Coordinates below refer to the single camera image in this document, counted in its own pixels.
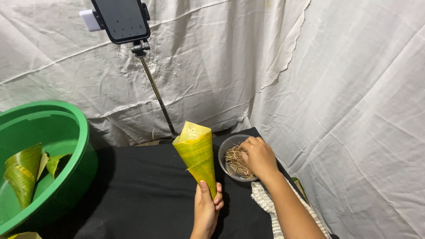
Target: green plastic basin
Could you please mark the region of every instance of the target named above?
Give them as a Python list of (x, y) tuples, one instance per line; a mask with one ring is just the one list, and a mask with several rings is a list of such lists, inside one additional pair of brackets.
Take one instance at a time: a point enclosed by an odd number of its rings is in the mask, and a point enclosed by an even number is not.
[[(97, 155), (88, 135), (86, 117), (69, 103), (34, 102), (0, 113), (0, 238), (37, 231), (76, 205), (97, 171)], [(32, 203), (21, 210), (12, 188), (3, 179), (4, 162), (39, 142), (50, 155), (73, 155), (56, 179), (43, 174)]]

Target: bamboo skewer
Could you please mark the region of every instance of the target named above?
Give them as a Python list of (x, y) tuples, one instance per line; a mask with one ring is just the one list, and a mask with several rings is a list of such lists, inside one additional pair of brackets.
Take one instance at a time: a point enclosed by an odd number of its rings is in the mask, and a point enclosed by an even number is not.
[(228, 173), (243, 179), (253, 179), (255, 175), (251, 172), (242, 158), (241, 150), (238, 145), (227, 150), (225, 158), (225, 168)]

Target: clear plastic bowl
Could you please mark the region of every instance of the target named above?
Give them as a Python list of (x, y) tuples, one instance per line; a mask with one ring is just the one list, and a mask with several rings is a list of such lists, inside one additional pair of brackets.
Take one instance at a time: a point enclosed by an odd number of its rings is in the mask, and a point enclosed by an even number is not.
[(235, 145), (239, 145), (240, 143), (244, 142), (247, 138), (249, 138), (249, 135), (245, 135), (245, 134), (238, 134), (238, 135), (234, 135), (231, 136), (229, 138), (227, 138), (220, 146), (220, 149), (218, 150), (218, 161), (220, 162), (220, 166), (221, 169), (223, 169), (223, 171), (229, 175), (231, 178), (233, 178), (234, 180), (238, 180), (240, 182), (250, 182), (250, 181), (254, 181), (257, 180), (258, 178), (255, 177), (253, 179), (244, 179), (238, 176), (234, 176), (231, 175), (229, 172), (227, 172), (226, 168), (224, 167), (225, 164), (225, 156), (226, 156), (226, 152), (233, 148)]

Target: left hand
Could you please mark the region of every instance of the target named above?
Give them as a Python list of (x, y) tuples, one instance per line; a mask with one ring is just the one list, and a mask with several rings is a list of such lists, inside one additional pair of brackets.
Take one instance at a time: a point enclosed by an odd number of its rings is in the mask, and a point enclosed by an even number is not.
[(196, 186), (195, 220), (191, 239), (210, 239), (217, 225), (218, 212), (223, 208), (223, 194), (221, 183), (217, 183), (217, 195), (211, 199), (210, 189), (204, 180), (201, 186)]

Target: black cloth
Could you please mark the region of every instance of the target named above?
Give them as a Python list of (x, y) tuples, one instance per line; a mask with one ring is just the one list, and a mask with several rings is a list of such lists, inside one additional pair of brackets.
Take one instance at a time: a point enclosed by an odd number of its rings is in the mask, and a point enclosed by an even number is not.
[[(235, 134), (260, 136), (255, 128)], [(251, 199), (250, 183), (231, 179), (218, 164), (218, 149), (232, 135), (212, 140), (216, 180), (223, 185), (225, 202), (213, 238), (272, 239), (270, 215)], [(172, 144), (106, 148), (98, 157), (90, 189), (72, 212), (39, 232), (43, 239), (190, 237), (196, 181)]]

